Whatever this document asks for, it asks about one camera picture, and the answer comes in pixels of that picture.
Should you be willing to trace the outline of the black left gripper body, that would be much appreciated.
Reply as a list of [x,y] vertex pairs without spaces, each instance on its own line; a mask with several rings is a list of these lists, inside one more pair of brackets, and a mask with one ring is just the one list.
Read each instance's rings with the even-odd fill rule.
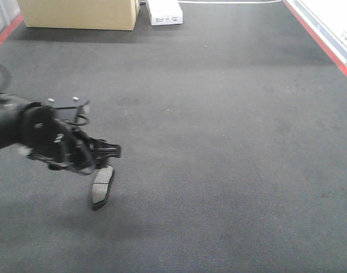
[[49,105],[34,102],[23,107],[19,121],[22,144],[30,149],[27,157],[47,163],[51,170],[91,174],[106,167],[109,158],[121,157],[120,145],[82,131],[89,123],[86,114],[77,122],[60,120]]

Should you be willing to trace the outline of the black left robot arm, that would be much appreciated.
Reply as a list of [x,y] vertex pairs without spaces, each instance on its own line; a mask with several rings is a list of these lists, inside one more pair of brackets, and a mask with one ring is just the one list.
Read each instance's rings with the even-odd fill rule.
[[0,149],[20,144],[31,160],[45,162],[54,171],[84,175],[121,157],[121,146],[94,139],[82,131],[90,101],[82,97],[56,97],[32,102],[0,93]]

